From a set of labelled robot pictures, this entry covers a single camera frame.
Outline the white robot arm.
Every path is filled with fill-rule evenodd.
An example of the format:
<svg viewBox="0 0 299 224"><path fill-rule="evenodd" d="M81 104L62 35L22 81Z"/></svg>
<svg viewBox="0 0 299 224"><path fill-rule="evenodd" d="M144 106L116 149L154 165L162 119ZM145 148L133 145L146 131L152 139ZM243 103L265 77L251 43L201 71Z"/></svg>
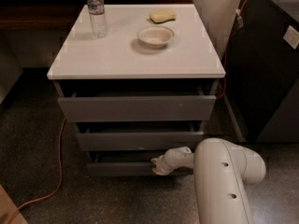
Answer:
<svg viewBox="0 0 299 224"><path fill-rule="evenodd" d="M200 224L254 224L245 186L259 184L265 177L265 163L257 152L208 138L195 150L172 148L151 162L157 175L181 167L193 169Z"/></svg>

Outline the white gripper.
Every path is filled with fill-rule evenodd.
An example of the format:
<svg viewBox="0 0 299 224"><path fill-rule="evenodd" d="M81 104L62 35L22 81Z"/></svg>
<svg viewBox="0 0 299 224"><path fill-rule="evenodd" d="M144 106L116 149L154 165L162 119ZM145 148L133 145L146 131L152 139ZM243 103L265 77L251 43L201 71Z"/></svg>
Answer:
<svg viewBox="0 0 299 224"><path fill-rule="evenodd" d="M150 162L155 165L152 172L156 175L170 174L181 167L192 167L192 151L188 147L168 149L162 156L152 158Z"/></svg>

